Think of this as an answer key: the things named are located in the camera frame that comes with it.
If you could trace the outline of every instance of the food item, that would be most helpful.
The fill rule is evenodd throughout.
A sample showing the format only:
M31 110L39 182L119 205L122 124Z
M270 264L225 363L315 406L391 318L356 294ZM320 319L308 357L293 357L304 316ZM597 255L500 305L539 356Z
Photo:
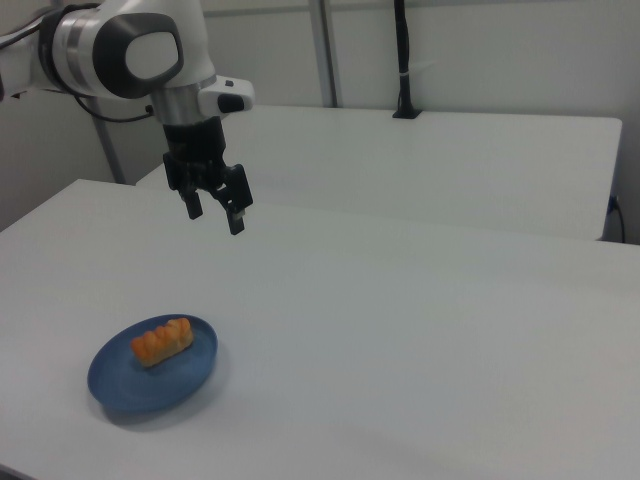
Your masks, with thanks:
M192 343L189 320L176 318L131 340L131 350L143 367L151 367L180 353Z

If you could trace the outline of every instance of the blue plate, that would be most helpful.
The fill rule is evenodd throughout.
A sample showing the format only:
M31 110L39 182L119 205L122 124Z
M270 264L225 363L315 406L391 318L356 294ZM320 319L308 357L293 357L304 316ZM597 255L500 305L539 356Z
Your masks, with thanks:
M129 343L172 318L191 322L193 343L178 355L144 368ZM195 392L207 379L218 350L216 332L190 315L162 315L123 330L91 362L87 382L94 398L106 408L124 413L149 413L171 407Z

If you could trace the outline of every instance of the white desk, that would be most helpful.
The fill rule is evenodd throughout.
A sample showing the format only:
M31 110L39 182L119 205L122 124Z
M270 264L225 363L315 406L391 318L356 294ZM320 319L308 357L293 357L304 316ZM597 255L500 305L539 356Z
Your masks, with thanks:
M640 254L78 182L0 234L0 464L38 480L602 480L640 470ZM115 333L207 319L214 375L108 416Z
M256 107L224 122L256 200L594 240L621 123L605 118ZM167 189L164 167L139 186Z

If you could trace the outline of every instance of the black pole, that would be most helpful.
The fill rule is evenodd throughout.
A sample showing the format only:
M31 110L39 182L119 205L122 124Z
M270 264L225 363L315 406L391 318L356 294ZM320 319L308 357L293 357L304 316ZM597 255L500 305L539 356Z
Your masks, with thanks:
M409 27L405 16L404 0L394 0L396 15L396 40L398 43L398 67L400 73L400 96L398 111L393 118L414 119L420 115L411 104L411 84L409 82Z

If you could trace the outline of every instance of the white table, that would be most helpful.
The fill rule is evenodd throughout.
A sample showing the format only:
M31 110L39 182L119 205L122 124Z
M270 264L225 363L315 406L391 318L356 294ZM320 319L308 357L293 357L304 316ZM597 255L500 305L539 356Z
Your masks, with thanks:
M576 118L256 107L224 121L257 200L594 240L621 123ZM164 167L139 186L167 189Z
M38 480L601 480L640 470L636 247L77 182L0 234L0 465ZM107 414L98 349L208 320L215 373Z

